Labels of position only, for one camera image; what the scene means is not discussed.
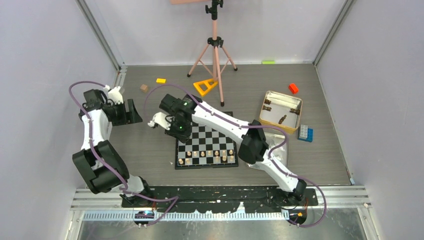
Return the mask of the black white chess board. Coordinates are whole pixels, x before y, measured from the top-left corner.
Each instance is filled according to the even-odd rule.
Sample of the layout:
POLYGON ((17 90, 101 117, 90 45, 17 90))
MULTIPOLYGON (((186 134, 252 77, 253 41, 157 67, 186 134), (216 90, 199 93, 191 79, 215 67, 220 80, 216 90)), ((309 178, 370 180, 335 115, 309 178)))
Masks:
POLYGON ((176 170, 238 167, 236 142, 210 126, 193 123, 186 142, 176 140, 176 170))

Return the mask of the silver metal tray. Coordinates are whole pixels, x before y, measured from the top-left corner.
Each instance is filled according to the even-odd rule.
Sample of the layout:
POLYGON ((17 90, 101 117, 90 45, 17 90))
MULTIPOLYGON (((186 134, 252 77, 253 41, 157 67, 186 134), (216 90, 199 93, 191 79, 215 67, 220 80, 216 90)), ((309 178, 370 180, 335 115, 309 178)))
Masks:
MULTIPOLYGON (((281 144, 285 140, 285 136, 281 134, 275 134, 275 133, 264 133, 266 137, 266 142, 270 149, 274 148, 275 146, 281 144)), ((288 142, 284 144, 283 146, 275 149, 272 154, 276 157, 278 161, 280 161, 285 167, 288 165, 288 142)), ((260 170, 261 168, 257 166, 256 164, 249 164, 245 163, 245 165, 248 168, 260 170)))

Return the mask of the yellow tin box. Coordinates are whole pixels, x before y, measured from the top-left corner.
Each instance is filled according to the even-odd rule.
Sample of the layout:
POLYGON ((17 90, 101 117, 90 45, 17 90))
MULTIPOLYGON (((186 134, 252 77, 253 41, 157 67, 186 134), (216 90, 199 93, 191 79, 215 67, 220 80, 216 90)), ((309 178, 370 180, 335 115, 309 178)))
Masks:
POLYGON ((303 101, 295 96, 268 90, 263 99, 259 113, 262 125, 272 125, 283 129, 288 134, 294 134, 300 126, 303 101), (282 124, 279 120, 287 115, 282 124))

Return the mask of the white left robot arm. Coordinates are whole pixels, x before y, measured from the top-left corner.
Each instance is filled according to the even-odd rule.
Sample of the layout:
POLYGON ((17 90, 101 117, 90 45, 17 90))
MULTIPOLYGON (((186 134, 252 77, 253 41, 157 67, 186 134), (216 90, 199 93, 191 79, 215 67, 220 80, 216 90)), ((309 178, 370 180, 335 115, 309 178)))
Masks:
POLYGON ((84 124, 84 139, 80 151, 72 155, 75 167, 93 194, 120 189, 125 203, 148 207, 154 197, 147 181, 130 174, 109 141, 112 127, 143 121, 133 99, 110 98, 99 89, 88 90, 83 96, 78 116, 84 124))

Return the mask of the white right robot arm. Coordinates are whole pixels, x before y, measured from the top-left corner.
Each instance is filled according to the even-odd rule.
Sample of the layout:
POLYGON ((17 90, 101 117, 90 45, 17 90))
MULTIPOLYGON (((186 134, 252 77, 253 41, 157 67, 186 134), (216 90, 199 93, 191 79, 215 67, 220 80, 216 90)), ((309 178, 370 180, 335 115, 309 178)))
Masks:
POLYGON ((244 162, 256 165, 275 180, 285 192, 285 198, 291 205, 299 205, 306 197, 306 182, 281 163, 269 147, 259 121, 252 122, 236 119, 225 114, 191 94, 184 98, 175 98, 166 94, 161 100, 160 112, 153 115, 148 123, 151 128, 164 128, 165 133, 187 142, 192 133, 192 124, 208 126, 231 138, 238 147, 238 157, 244 162))

